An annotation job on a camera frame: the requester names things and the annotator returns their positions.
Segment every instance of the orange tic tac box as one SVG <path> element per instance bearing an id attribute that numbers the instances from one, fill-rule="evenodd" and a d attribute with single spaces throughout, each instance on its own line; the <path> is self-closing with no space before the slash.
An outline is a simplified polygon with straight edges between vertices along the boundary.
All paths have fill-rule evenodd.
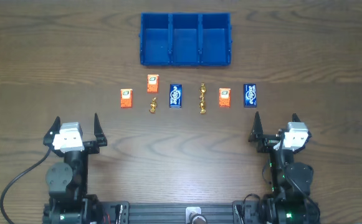
<path id="1" fill-rule="evenodd" d="M 158 93 L 158 75 L 148 75 L 148 93 Z"/>
<path id="2" fill-rule="evenodd" d="M 231 107 L 231 89 L 220 88 L 219 89 L 219 106 Z"/>
<path id="3" fill-rule="evenodd" d="M 132 108 L 132 89 L 121 89 L 121 108 Z"/>

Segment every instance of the wooden table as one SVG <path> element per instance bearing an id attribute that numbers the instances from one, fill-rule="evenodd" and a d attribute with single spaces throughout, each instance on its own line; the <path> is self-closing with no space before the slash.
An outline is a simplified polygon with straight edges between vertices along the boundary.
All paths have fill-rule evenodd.
<path id="1" fill-rule="evenodd" d="M 141 12 L 230 12 L 229 67 L 143 67 Z M 147 74 L 160 74 L 158 110 Z M 199 114 L 206 82 L 207 114 Z M 168 108 L 170 83 L 183 107 Z M 257 109 L 244 108 L 243 83 L 256 83 Z M 232 107 L 218 107 L 218 88 Z M 120 89 L 134 107 L 120 109 Z M 275 134 L 297 113 L 312 132 L 295 156 L 314 170 L 312 198 L 322 223 L 362 222 L 362 1 L 101 0 L 0 1 L 0 195 L 38 161 L 56 116 L 93 138 L 97 112 L 109 140 L 90 156 L 89 192 L 100 200 L 232 202 L 271 191 L 266 154 L 248 144 L 254 113 Z M 40 223 L 45 173 L 56 155 L 20 179 L 5 206 L 16 223 Z M 4 219 L 0 212 L 0 223 Z"/>

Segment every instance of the brown wood surface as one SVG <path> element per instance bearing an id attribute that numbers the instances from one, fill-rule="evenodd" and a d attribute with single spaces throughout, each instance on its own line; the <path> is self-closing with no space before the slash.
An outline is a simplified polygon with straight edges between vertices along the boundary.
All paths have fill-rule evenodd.
<path id="1" fill-rule="evenodd" d="M 231 12 L 232 65 L 146 68 L 139 61 L 141 12 Z M 160 74 L 157 113 L 146 76 Z M 206 82 L 207 114 L 199 114 Z M 182 83 L 183 108 L 168 108 Z M 257 109 L 243 108 L 256 83 Z M 134 107 L 120 109 L 120 89 Z M 218 107 L 232 88 L 232 107 Z M 295 156 L 314 170 L 322 223 L 362 222 L 362 0 L 0 0 L 0 194 L 46 152 L 56 116 L 92 139 L 97 112 L 109 140 L 90 156 L 89 192 L 100 200 L 231 202 L 271 191 L 266 154 L 247 143 L 254 113 L 276 133 L 297 113 L 313 137 Z M 40 223 L 51 154 L 8 192 L 16 223 Z M 0 223 L 4 219 L 0 212 Z"/>

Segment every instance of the blue plastic tray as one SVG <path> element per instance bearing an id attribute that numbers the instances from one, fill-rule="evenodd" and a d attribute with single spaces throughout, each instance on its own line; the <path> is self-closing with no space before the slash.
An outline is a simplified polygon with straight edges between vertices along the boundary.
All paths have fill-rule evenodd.
<path id="1" fill-rule="evenodd" d="M 232 57 L 229 13 L 143 13 L 142 65 L 229 65 Z"/>

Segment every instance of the white logo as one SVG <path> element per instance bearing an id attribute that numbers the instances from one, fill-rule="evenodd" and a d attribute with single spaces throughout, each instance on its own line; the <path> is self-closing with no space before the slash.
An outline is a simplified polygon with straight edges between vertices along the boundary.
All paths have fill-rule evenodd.
<path id="1" fill-rule="evenodd" d="M 181 92 L 178 87 L 174 86 L 174 90 L 169 94 L 169 103 L 178 104 L 178 99 L 181 97 Z"/>
<path id="2" fill-rule="evenodd" d="M 255 99 L 255 85 L 249 86 L 249 91 L 245 93 L 245 98 L 250 101 L 250 104 L 253 104 L 253 100 Z"/>

